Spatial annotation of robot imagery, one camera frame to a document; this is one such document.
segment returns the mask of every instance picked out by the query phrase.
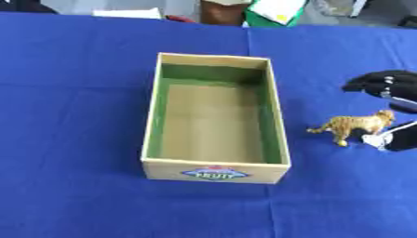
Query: blue tablecloth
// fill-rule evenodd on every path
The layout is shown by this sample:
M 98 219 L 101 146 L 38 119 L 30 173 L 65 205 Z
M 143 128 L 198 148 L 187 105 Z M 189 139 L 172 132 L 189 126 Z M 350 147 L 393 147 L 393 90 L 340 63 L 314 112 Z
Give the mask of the blue tablecloth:
M 416 151 L 343 149 L 304 132 L 386 108 L 340 87 L 417 71 L 416 31 L 31 14 L 0 14 L 0 27 L 0 237 L 416 237 Z M 273 60 L 293 162 L 280 183 L 143 178 L 137 150 L 160 51 Z

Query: green object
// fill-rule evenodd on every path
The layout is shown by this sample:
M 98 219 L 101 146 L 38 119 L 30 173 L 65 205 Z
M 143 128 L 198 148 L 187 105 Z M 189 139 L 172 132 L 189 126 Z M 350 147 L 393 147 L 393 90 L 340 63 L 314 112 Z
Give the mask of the green object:
M 300 16 L 304 12 L 304 7 L 302 7 L 297 14 L 289 21 L 287 25 L 280 24 L 278 22 L 264 18 L 263 16 L 258 15 L 257 13 L 249 10 L 249 7 L 245 10 L 245 21 L 251 27 L 290 27 L 297 25 L 297 21 L 300 19 Z
M 267 164 L 281 164 L 272 104 L 264 70 L 223 66 L 193 66 L 162 64 L 155 118 L 147 156 L 160 158 L 166 120 L 168 92 L 172 85 L 247 87 L 254 90 L 259 105 L 259 129 L 262 140 L 262 157 Z

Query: box label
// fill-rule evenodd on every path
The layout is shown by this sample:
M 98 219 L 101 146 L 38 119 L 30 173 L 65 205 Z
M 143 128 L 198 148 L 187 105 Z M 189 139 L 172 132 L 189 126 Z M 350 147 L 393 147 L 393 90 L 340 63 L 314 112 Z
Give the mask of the box label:
M 236 171 L 232 168 L 221 167 L 221 166 L 210 166 L 206 168 L 197 168 L 191 171 L 182 172 L 184 175 L 191 177 L 207 179 L 211 181 L 226 180 L 226 179 L 237 179 L 249 176 L 243 172 Z

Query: toy animal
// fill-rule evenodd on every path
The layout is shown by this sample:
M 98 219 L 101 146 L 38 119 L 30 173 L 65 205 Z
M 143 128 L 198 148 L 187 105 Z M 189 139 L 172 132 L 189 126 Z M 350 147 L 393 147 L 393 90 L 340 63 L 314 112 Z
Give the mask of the toy animal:
M 308 128 L 307 132 L 321 133 L 331 131 L 334 142 L 339 146 L 347 146 L 346 139 L 353 129 L 363 129 L 373 135 L 378 134 L 384 127 L 390 126 L 395 120 L 394 113 L 390 110 L 380 110 L 371 116 L 335 116 L 318 129 Z

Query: open cardboard box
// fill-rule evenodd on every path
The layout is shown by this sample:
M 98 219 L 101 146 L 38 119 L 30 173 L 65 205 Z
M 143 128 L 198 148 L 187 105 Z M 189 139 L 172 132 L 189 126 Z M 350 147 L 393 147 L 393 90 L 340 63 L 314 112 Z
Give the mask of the open cardboard box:
M 290 160 L 270 60 L 160 53 L 141 161 L 149 179 L 276 183 Z

